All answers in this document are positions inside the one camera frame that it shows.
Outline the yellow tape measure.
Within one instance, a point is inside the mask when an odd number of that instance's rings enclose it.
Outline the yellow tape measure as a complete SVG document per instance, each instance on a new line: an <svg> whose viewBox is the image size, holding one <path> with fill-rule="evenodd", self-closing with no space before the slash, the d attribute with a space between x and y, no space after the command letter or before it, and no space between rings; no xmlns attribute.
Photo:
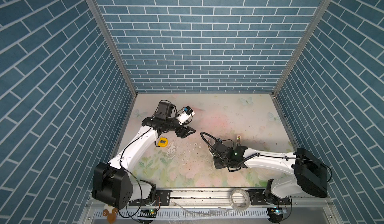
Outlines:
<svg viewBox="0 0 384 224"><path fill-rule="evenodd" d="M168 139L164 137L160 137L158 141L158 147L165 148L168 145Z"/></svg>

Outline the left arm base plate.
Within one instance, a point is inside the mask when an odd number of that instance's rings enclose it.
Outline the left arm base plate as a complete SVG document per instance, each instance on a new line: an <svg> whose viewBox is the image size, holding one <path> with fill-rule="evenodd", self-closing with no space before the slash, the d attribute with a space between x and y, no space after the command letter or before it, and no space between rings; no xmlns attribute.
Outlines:
<svg viewBox="0 0 384 224"><path fill-rule="evenodd" d="M156 190L156 192L151 192L149 197L142 200L137 199L129 202L130 207L138 206L169 206L171 199L171 190Z"/></svg>

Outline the plush panda toy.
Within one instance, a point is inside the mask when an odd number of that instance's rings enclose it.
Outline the plush panda toy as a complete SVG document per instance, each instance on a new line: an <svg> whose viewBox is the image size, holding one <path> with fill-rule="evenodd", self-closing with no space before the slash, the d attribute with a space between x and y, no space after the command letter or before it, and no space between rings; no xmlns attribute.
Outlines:
<svg viewBox="0 0 384 224"><path fill-rule="evenodd" d="M117 220L118 209L105 204L103 210L103 217L107 218L109 224L114 224Z"/></svg>

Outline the aluminium front rail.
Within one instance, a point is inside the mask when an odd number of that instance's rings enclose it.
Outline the aluminium front rail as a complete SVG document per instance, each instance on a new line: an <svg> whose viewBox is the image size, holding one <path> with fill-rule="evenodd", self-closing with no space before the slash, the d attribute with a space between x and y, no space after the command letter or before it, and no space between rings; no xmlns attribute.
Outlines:
<svg viewBox="0 0 384 224"><path fill-rule="evenodd" d="M184 208L227 208L230 206L230 194L235 188L175 188L175 189L158 189L171 190L171 199L169 206L161 208L178 207ZM287 207L301 208L317 208L317 207L332 207L334 204L330 198L315 198L306 194L302 196L291 196L291 204ZM86 204L87 209L103 209L104 203L93 199L92 197ZM251 207L277 207L275 205L262 205Z"/></svg>

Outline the pink stapler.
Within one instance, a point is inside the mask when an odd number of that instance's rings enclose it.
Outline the pink stapler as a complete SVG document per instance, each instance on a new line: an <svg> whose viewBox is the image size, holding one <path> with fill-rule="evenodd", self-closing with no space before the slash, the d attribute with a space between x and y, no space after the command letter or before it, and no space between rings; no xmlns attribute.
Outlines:
<svg viewBox="0 0 384 224"><path fill-rule="evenodd" d="M237 135L236 145L241 146L241 136Z"/></svg>

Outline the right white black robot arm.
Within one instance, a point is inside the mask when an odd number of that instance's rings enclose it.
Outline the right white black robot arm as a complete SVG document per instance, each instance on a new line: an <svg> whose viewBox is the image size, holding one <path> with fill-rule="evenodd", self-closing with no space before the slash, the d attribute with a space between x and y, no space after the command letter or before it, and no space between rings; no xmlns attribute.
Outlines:
<svg viewBox="0 0 384 224"><path fill-rule="evenodd" d="M286 174L285 177L267 182L264 198L276 204L289 196L306 193L317 198L328 196L328 167L309 151L298 148L296 152L272 153L244 146L227 147L221 141L209 145L217 170L236 172L244 169L266 169Z"/></svg>

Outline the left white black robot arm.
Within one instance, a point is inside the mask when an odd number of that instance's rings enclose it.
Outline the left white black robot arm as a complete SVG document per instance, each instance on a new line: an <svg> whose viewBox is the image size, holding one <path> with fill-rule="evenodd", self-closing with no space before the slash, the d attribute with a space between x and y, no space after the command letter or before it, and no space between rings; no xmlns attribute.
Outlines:
<svg viewBox="0 0 384 224"><path fill-rule="evenodd" d="M195 129L181 124L177 118L145 118L137 135L117 156L95 167L92 197L118 210L125 208L130 202L142 206L152 204L155 201L156 185L139 181L133 174L133 169L147 148L160 146L161 134L171 131L181 139L196 132Z"/></svg>

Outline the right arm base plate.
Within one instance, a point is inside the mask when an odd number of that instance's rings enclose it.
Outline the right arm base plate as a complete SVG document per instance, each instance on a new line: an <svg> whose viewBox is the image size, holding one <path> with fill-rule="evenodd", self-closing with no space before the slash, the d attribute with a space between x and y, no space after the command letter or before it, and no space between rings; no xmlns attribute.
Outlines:
<svg viewBox="0 0 384 224"><path fill-rule="evenodd" d="M290 205L291 199L286 197L284 199L280 199L273 195L270 190L265 189L249 189L246 190L250 197L252 206L262 206L262 205Z"/></svg>

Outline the clear tape roll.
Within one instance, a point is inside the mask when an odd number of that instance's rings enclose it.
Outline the clear tape roll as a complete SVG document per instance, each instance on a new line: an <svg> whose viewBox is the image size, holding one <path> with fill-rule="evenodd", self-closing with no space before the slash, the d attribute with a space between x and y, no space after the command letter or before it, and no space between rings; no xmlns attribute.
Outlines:
<svg viewBox="0 0 384 224"><path fill-rule="evenodd" d="M249 194L241 189L236 188L233 189L230 194L230 205L237 212L245 211L251 204Z"/></svg>

